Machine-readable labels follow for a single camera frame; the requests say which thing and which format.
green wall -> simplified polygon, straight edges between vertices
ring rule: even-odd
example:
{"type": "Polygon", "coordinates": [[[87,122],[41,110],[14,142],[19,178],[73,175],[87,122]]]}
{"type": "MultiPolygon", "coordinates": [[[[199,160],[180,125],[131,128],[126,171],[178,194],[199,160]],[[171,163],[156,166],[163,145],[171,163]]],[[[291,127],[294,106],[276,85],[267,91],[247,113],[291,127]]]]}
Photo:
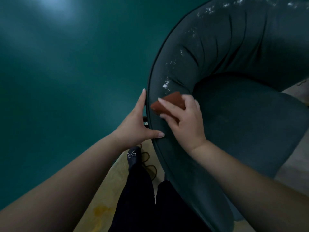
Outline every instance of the green wall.
{"type": "Polygon", "coordinates": [[[0,208],[112,132],[206,0],[0,0],[0,208]]]}

foot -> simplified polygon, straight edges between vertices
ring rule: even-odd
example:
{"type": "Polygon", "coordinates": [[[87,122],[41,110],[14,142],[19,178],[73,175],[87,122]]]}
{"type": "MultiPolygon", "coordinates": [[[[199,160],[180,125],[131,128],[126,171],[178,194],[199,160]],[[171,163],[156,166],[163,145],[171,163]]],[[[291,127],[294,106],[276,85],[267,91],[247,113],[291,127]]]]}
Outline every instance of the foot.
{"type": "Polygon", "coordinates": [[[127,160],[129,163],[129,171],[133,165],[141,164],[141,148],[138,146],[132,147],[127,154],[127,160]]]}

black pants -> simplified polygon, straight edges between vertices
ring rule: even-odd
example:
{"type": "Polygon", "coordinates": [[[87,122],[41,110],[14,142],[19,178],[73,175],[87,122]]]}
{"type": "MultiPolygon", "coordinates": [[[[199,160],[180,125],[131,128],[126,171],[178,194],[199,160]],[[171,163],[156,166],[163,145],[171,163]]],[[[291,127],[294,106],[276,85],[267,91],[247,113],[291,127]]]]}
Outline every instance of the black pants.
{"type": "Polygon", "coordinates": [[[210,231],[175,191],[170,181],[155,193],[149,174],[141,165],[130,170],[109,232],[114,231],[210,231]]]}

sponge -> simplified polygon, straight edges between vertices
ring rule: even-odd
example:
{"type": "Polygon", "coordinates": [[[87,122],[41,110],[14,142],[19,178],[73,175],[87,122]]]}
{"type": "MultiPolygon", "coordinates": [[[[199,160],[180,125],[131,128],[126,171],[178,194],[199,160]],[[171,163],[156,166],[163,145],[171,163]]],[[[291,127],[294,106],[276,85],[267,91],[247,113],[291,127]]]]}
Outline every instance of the sponge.
{"type": "MultiPolygon", "coordinates": [[[[180,92],[171,93],[171,94],[163,97],[162,99],[176,105],[177,107],[180,107],[183,110],[186,109],[186,106],[184,105],[184,100],[182,99],[180,92]]],[[[177,117],[173,116],[163,105],[161,105],[161,103],[159,103],[159,101],[154,102],[150,106],[150,108],[157,115],[160,115],[161,113],[167,114],[167,115],[173,117],[177,121],[177,123],[179,123],[179,119],[177,117]]]]}

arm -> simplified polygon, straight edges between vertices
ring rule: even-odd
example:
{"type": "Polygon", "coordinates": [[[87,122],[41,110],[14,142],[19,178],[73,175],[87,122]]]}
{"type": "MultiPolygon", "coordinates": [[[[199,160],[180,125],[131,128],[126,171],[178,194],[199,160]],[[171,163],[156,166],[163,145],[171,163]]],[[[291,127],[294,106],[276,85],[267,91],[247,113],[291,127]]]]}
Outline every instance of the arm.
{"type": "Polygon", "coordinates": [[[146,91],[110,135],[0,211],[0,231],[73,231],[110,167],[126,149],[163,137],[143,124],[146,91]]]}
{"type": "Polygon", "coordinates": [[[186,109],[159,99],[179,124],[161,114],[184,150],[219,183],[231,202],[256,231],[309,231],[309,197],[242,164],[204,135],[199,104],[183,95],[186,109]]]}

